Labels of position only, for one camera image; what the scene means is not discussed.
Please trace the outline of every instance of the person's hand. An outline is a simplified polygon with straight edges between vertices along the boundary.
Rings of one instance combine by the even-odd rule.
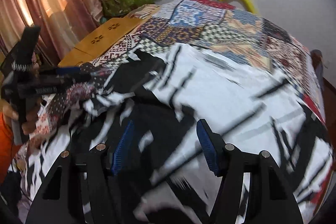
[[[23,133],[25,135],[33,133],[34,130],[36,129],[36,122],[39,119],[38,116],[37,116],[37,113],[40,109],[40,104],[41,104],[41,100],[38,99],[37,102],[36,102],[36,106],[34,106],[26,114],[27,122],[25,122],[22,125],[22,130],[23,130]],[[9,126],[10,128],[12,128],[12,121],[11,120],[13,119],[13,120],[17,121],[19,119],[18,113],[16,111],[14,111],[13,108],[11,107],[11,105],[6,101],[4,101],[4,105],[2,107],[2,114],[3,114],[4,123],[7,126]]]

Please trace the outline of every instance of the curtain fold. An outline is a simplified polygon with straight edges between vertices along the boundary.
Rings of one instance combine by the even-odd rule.
[[[53,65],[57,65],[77,42],[92,32],[102,16],[99,0],[0,2],[1,50],[10,51],[20,39],[25,26],[38,25],[41,27],[38,48]]]

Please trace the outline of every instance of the green bag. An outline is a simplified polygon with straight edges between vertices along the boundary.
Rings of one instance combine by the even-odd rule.
[[[154,2],[155,0],[101,0],[106,18],[123,17],[142,5]]]

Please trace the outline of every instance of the checkered pattern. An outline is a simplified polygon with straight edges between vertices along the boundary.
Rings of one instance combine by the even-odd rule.
[[[288,71],[283,67],[283,65],[281,65],[279,62],[273,60],[272,63],[273,63],[273,67],[280,69],[285,74],[287,80],[290,82],[290,84],[295,89],[296,95],[302,99],[303,98],[303,94],[305,93],[305,91],[303,90],[303,88],[301,87],[301,85],[298,83],[298,81],[296,81],[288,73]]]
[[[108,68],[118,68],[120,64],[128,62],[127,58],[129,54],[131,52],[134,52],[136,49],[140,49],[143,52],[148,52],[154,55],[154,54],[158,54],[162,52],[167,52],[169,48],[170,47],[161,47],[157,45],[156,43],[150,41],[149,39],[145,38],[145,39],[142,39],[134,48],[127,51],[122,56],[103,64],[103,66],[108,67]]]
[[[229,40],[230,42],[237,41],[239,43],[258,43],[255,38],[249,37],[237,30],[232,31],[223,25],[212,23],[209,23],[204,27],[204,31],[201,33],[201,39],[206,41]]]

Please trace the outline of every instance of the bed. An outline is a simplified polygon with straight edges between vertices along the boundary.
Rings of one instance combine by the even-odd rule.
[[[271,153],[308,223],[333,159],[309,50],[270,21],[218,0],[174,0],[130,16],[147,19],[81,66],[91,73],[90,82],[50,96],[41,109],[37,130],[16,156],[26,165],[26,195],[34,199],[63,150],[84,152],[117,141],[132,120],[137,134],[119,180],[125,223],[162,223],[167,208],[176,221],[183,215],[190,223],[206,223],[221,179],[204,156],[167,176],[199,147],[196,122],[204,118],[213,132],[225,133],[226,143]],[[256,96],[285,79],[289,84],[276,92]],[[258,115],[227,131],[260,106]],[[165,182],[153,189],[160,180]],[[244,174],[236,223],[244,222],[248,191]],[[29,204],[25,196],[18,204],[23,221]],[[92,223],[85,198],[83,210]]]

